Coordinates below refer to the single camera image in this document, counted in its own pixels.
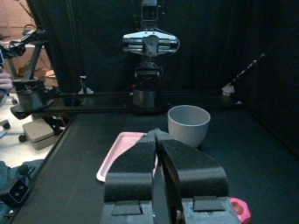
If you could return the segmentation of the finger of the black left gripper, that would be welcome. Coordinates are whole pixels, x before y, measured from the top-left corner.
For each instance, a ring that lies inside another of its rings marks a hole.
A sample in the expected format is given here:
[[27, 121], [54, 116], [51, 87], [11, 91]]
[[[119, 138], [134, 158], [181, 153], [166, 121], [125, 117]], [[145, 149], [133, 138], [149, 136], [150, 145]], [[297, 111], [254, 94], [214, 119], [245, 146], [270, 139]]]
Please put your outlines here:
[[151, 46], [151, 57], [155, 57], [158, 53], [158, 46], [159, 46], [159, 38], [155, 35], [151, 36], [150, 46]]
[[151, 38], [149, 37], [143, 37], [143, 53], [145, 56], [150, 57], [151, 56]]

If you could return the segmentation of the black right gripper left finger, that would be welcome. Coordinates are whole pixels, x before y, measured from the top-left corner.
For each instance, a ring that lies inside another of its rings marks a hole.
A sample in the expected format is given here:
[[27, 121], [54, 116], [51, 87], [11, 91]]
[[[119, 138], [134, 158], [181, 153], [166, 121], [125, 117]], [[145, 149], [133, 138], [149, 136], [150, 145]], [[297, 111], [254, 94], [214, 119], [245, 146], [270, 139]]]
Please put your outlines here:
[[106, 177], [106, 202], [153, 199], [155, 146], [151, 130], [114, 161]]

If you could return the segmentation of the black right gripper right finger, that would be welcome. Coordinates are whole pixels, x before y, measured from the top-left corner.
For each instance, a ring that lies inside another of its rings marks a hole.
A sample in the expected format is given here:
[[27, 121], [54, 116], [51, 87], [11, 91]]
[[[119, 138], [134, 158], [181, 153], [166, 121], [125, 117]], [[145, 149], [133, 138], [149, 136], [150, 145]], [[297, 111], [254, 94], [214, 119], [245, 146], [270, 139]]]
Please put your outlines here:
[[158, 130], [155, 136], [159, 155], [181, 197], [226, 197], [230, 194], [229, 178], [216, 159], [169, 133]]

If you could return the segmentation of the person's hand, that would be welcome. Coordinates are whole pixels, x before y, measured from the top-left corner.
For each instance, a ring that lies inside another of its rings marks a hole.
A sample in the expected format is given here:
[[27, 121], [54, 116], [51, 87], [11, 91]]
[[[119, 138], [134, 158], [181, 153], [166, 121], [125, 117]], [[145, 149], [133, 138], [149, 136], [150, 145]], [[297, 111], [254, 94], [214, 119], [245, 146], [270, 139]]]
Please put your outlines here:
[[11, 90], [14, 87], [11, 74], [0, 68], [0, 89]]

